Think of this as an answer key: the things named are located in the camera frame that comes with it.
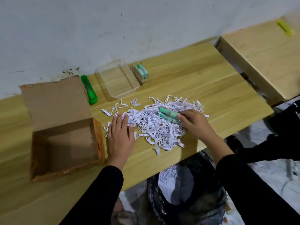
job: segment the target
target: person's left hand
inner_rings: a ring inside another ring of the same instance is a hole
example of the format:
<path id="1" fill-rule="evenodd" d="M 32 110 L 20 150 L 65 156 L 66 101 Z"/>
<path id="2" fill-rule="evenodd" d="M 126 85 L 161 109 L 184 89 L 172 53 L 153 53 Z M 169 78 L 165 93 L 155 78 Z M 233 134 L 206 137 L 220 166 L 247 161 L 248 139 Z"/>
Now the person's left hand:
<path id="1" fill-rule="evenodd" d="M 125 114 L 122 121 L 122 115 L 118 113 L 118 117 L 114 116 L 112 123 L 108 127 L 108 154 L 110 160 L 107 165 L 116 166 L 120 170 L 123 169 L 128 157 L 131 155 L 135 138 L 133 124 L 128 125 L 128 115 Z"/>

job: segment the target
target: hand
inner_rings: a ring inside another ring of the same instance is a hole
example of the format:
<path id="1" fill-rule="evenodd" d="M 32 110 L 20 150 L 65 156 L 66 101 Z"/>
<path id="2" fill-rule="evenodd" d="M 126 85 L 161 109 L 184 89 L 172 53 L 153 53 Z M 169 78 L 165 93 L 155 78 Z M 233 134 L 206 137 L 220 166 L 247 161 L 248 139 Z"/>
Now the hand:
<path id="1" fill-rule="evenodd" d="M 116 166 L 120 170 L 123 169 L 128 157 L 131 155 L 135 142 L 133 124 L 128 125 L 128 115 L 125 114 L 122 121 L 122 115 L 118 113 L 118 117 L 114 115 L 112 123 L 108 127 L 108 154 L 110 160 L 107 165 Z"/>
<path id="2" fill-rule="evenodd" d="M 208 123 L 206 117 L 194 109 L 189 109 L 179 112 L 182 115 L 178 116 L 178 119 L 184 124 L 184 126 L 189 130 L 189 132 L 201 140 L 203 143 L 213 140 L 218 135 Z"/>

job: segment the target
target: white wall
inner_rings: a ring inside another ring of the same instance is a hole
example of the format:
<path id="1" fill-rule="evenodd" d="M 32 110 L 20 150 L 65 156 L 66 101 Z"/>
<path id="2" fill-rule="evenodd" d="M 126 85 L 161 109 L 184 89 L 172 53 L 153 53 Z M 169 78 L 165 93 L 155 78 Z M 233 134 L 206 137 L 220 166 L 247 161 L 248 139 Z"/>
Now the white wall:
<path id="1" fill-rule="evenodd" d="M 264 22 L 300 0 L 0 0 L 0 99 Z"/>

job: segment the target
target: black pants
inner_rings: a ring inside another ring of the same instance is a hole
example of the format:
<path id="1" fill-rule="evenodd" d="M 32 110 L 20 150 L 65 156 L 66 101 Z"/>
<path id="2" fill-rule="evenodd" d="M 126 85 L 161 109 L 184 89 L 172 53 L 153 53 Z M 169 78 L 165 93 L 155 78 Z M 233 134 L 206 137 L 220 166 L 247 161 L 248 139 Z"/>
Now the black pants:
<path id="1" fill-rule="evenodd" d="M 277 159 L 300 160 L 300 136 L 275 136 L 271 134 L 261 144 L 239 150 L 238 156 L 246 163 Z"/>

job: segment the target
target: clear plastic container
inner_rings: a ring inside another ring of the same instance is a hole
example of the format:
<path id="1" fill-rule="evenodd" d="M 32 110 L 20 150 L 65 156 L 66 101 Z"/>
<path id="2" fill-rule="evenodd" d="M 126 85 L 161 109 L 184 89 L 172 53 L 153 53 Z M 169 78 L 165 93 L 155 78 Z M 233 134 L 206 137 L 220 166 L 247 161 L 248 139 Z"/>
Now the clear plastic container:
<path id="1" fill-rule="evenodd" d="M 96 73 L 100 74 L 110 96 L 116 99 L 124 98 L 140 86 L 128 65 L 121 65 L 120 60 L 101 66 Z"/>

